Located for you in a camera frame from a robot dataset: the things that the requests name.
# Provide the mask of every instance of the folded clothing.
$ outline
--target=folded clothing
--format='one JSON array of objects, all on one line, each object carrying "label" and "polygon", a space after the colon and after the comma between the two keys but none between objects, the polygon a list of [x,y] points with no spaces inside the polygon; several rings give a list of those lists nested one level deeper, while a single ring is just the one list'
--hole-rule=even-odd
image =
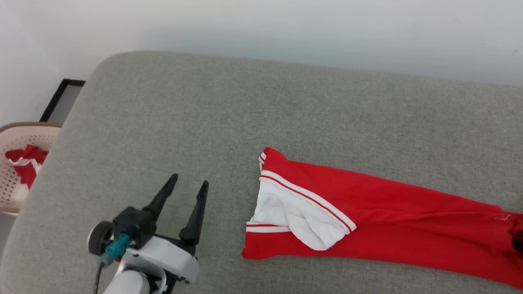
[{"label": "folded clothing", "polygon": [[5,156],[20,176],[20,183],[27,184],[30,189],[47,153],[47,151],[40,151],[38,147],[29,144],[25,149],[7,151]]},{"label": "folded clothing", "polygon": [[337,256],[439,268],[523,290],[523,214],[287,160],[265,148],[244,258]]}]

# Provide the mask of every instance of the black cable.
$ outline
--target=black cable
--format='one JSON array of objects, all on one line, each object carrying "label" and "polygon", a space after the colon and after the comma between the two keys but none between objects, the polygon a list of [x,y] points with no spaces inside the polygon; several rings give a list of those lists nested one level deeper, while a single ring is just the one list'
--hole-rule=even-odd
[{"label": "black cable", "polygon": [[93,294],[98,294],[98,284],[100,283],[101,270],[104,268],[104,263],[100,263],[98,270],[96,271],[95,288]]}]

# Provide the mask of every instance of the gray fabric surface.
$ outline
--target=gray fabric surface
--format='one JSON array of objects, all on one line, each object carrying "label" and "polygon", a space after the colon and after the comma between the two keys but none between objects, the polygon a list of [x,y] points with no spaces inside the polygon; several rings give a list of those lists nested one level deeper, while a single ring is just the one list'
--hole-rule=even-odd
[{"label": "gray fabric surface", "polygon": [[[265,146],[306,161],[523,212],[523,88],[179,53],[104,61],[87,81],[8,240],[9,293],[89,293],[101,220],[180,178],[158,222],[176,236],[210,183],[196,284],[176,293],[520,293],[410,265],[241,257]],[[114,273],[103,273],[102,289]]]}]

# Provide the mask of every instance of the white robot arm casing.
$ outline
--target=white robot arm casing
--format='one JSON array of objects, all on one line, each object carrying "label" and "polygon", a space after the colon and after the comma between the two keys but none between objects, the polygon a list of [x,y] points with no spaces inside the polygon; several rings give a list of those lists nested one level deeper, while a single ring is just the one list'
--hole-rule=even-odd
[{"label": "white robot arm casing", "polygon": [[[128,248],[126,250],[116,275],[104,294],[149,293],[149,284],[142,273],[162,279],[158,290],[154,292],[154,294],[161,294],[167,283],[165,271],[172,273],[188,284],[196,281],[198,269],[198,261],[195,257],[168,240],[153,236],[141,249]],[[128,272],[141,275],[145,282],[141,283],[140,288],[129,288],[129,285],[138,287],[140,279],[136,274]]]}]

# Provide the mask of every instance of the teal connector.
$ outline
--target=teal connector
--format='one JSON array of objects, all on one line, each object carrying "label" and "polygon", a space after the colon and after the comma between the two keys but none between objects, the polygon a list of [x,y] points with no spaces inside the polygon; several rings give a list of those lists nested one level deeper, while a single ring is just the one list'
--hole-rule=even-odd
[{"label": "teal connector", "polygon": [[131,245],[131,237],[127,234],[120,234],[111,245],[105,249],[105,253],[113,259],[121,259],[126,249]]}]

